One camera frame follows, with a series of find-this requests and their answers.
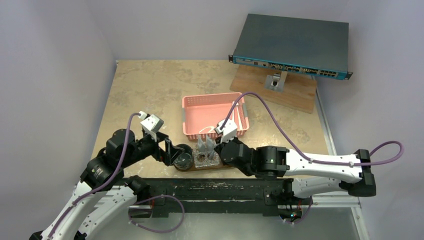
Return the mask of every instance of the marble-pattern surface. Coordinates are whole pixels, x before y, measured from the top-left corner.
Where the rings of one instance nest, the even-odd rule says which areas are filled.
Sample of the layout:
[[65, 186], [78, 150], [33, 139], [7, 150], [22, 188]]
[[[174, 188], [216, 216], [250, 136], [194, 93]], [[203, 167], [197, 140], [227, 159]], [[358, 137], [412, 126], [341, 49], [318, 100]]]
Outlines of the marble-pattern surface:
[[[182, 98], [189, 95], [230, 92], [238, 65], [227, 60], [119, 60], [98, 131], [92, 157], [106, 144], [113, 132], [127, 126], [131, 113], [144, 111], [164, 120], [161, 132], [176, 145], [193, 146], [183, 134]], [[261, 102], [244, 98], [250, 129], [240, 138], [251, 148], [266, 145], [291, 148], [280, 134]], [[307, 153], [328, 154], [324, 133], [316, 108], [312, 114], [268, 103], [282, 129]], [[140, 119], [135, 117], [131, 129], [142, 136]], [[125, 176], [145, 178], [244, 178], [235, 168], [180, 172], [166, 167], [152, 157], [125, 170]]]

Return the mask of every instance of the plastic basket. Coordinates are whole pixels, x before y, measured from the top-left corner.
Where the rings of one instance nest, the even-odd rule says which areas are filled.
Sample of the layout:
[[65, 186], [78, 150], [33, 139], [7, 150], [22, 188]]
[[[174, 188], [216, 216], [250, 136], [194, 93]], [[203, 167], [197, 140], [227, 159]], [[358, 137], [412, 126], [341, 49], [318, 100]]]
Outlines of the plastic basket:
[[[208, 135], [212, 139], [218, 137], [214, 131], [217, 123], [225, 119], [233, 102], [241, 92], [205, 94], [185, 96], [182, 98], [182, 131], [190, 141], [202, 139]], [[244, 97], [238, 102], [230, 116], [237, 125], [237, 137], [241, 137], [249, 129], [248, 112]]]

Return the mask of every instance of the purple cable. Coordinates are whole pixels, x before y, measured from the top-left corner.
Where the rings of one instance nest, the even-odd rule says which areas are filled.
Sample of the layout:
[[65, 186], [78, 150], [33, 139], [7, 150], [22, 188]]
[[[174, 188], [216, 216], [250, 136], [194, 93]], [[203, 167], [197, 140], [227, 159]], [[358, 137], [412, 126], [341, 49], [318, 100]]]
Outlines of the purple cable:
[[302, 217], [298, 221], [293, 221], [293, 222], [291, 222], [291, 224], [296, 225], [296, 224], [299, 224], [300, 222], [302, 222], [306, 218], [306, 216], [308, 215], [309, 210], [311, 210], [311, 206], [312, 206], [313, 203], [314, 203], [314, 201], [312, 200], [312, 196], [310, 196], [309, 206], [307, 206], [305, 214], [303, 214]]
[[[280, 127], [279, 123], [277, 122], [276, 118], [274, 117], [273, 113], [271, 112], [270, 108], [268, 107], [268, 105], [265, 103], [265, 101], [262, 99], [261, 96], [259, 96], [258, 94], [256, 94], [255, 92], [245, 92], [242, 95], [240, 95], [232, 104], [231, 109], [228, 112], [228, 115], [226, 116], [222, 126], [220, 127], [220, 129], [222, 130], [225, 126], [225, 124], [227, 123], [228, 119], [230, 119], [230, 115], [233, 112], [234, 108], [236, 107], [236, 104], [240, 101], [240, 99], [242, 99], [242, 97], [246, 96], [246, 95], [254, 95], [256, 96], [263, 104], [263, 106], [266, 108], [266, 110], [268, 111], [269, 115], [272, 118], [272, 121], [274, 122], [275, 126], [278, 128], [279, 132], [285, 137], [285, 139], [290, 143], [291, 146], [293, 146], [294, 150], [296, 150], [296, 152], [302, 156], [302, 158], [306, 159], [309, 162], [314, 162], [317, 164], [325, 164], [325, 165], [338, 165], [338, 166], [350, 166], [349, 162], [340, 162], [340, 161], [322, 161], [322, 160], [316, 160], [316, 159], [311, 159], [310, 157], [306, 156], [299, 148], [298, 146], [296, 146], [296, 144], [289, 138], [289, 136], [287, 136], [287, 134], [283, 131], [283, 129]], [[399, 152], [396, 154], [396, 156], [389, 158], [387, 160], [383, 160], [383, 161], [376, 161], [376, 162], [361, 162], [361, 163], [354, 163], [353, 166], [376, 166], [376, 165], [383, 165], [383, 164], [388, 164], [391, 162], [394, 162], [396, 160], [398, 160], [403, 154], [404, 154], [404, 146], [402, 145], [402, 143], [398, 142], [398, 141], [386, 141], [383, 142], [382, 144], [378, 145], [376, 148], [374, 148], [369, 155], [372, 156], [377, 150], [379, 150], [380, 148], [389, 145], [389, 144], [397, 144], [399, 145]]]
[[150, 231], [150, 232], [153, 232], [153, 233], [157, 233], [157, 234], [166, 234], [166, 233], [170, 233], [170, 232], [174, 231], [175, 229], [179, 228], [179, 227], [181, 226], [181, 224], [183, 223], [184, 215], [185, 215], [185, 213], [186, 213], [186, 212], [185, 212], [185, 210], [184, 210], [184, 206], [183, 206], [183, 204], [182, 204], [182, 203], [181, 203], [181, 201], [180, 201], [180, 200], [178, 200], [176, 197], [171, 196], [171, 195], [160, 195], [160, 196], [154, 196], [154, 197], [148, 198], [148, 199], [143, 200], [143, 201], [138, 201], [138, 202], [134, 203], [134, 205], [139, 205], [139, 204], [142, 204], [142, 203], [148, 202], [148, 201], [150, 201], [150, 200], [158, 199], [158, 198], [171, 198], [171, 199], [174, 199], [174, 200], [175, 200], [175, 201], [179, 204], [179, 206], [181, 207], [181, 211], [182, 211], [182, 212], [181, 212], [181, 213], [182, 213], [182, 215], [181, 215], [181, 220], [179, 220], [179, 222], [178, 222], [178, 224], [177, 224], [176, 226], [174, 226], [173, 228], [168, 229], [168, 230], [157, 230], [157, 229], [152, 229], [152, 228], [148, 228], [148, 227], [146, 227], [146, 226], [143, 226], [143, 225], [140, 225], [140, 224], [136, 223], [136, 222], [135, 222], [135, 221], [131, 218], [130, 214], [128, 214], [129, 222], [130, 222], [130, 223], [132, 223], [132, 224], [134, 224], [135, 226], [137, 226], [137, 227], [139, 227], [139, 228], [142, 228], [142, 229], [144, 229], [144, 230], [147, 230], [147, 231]]
[[90, 194], [95, 194], [95, 193], [97, 193], [98, 191], [102, 190], [104, 187], [106, 187], [107, 185], [109, 185], [109, 184], [112, 182], [112, 180], [113, 180], [113, 179], [117, 176], [117, 174], [118, 174], [118, 172], [119, 172], [119, 169], [120, 169], [120, 168], [121, 168], [121, 166], [122, 166], [122, 162], [124, 161], [125, 153], [126, 153], [126, 151], [127, 151], [128, 138], [130, 137], [130, 126], [131, 126], [131, 120], [133, 119], [133, 117], [134, 117], [134, 116], [140, 116], [140, 113], [136, 112], [136, 113], [131, 114], [131, 116], [129, 116], [128, 124], [126, 125], [125, 139], [124, 139], [124, 141], [123, 141], [122, 153], [121, 153], [121, 155], [120, 155], [119, 162], [118, 162], [118, 165], [116, 166], [115, 171], [112, 173], [112, 175], [109, 177], [109, 179], [108, 179], [105, 183], [103, 183], [101, 186], [99, 186], [99, 187], [97, 187], [97, 188], [95, 188], [95, 189], [93, 189], [93, 190], [91, 190], [91, 191], [89, 191], [89, 192], [86, 192], [86, 193], [84, 193], [83, 195], [79, 196], [77, 199], [75, 199], [75, 200], [72, 202], [72, 205], [71, 205], [71, 206], [69, 206], [69, 207], [68, 207], [68, 208], [67, 208], [67, 209], [63, 212], [63, 214], [59, 217], [59, 219], [57, 220], [57, 222], [54, 224], [53, 228], [51, 229], [50, 233], [48, 234], [47, 238], [49, 238], [49, 239], [50, 239], [50, 238], [53, 236], [53, 234], [55, 234], [56, 229], [58, 229], [59, 225], [60, 225], [60, 224], [61, 224], [61, 222], [64, 220], [64, 218], [66, 217], [66, 215], [67, 215], [67, 214], [71, 211], [71, 209], [72, 209], [73, 207], [75, 207], [75, 206], [77, 205], [77, 203], [78, 203], [79, 201], [81, 201], [82, 199], [84, 199], [85, 197], [87, 197], [87, 196], [88, 196], [88, 195], [90, 195]]

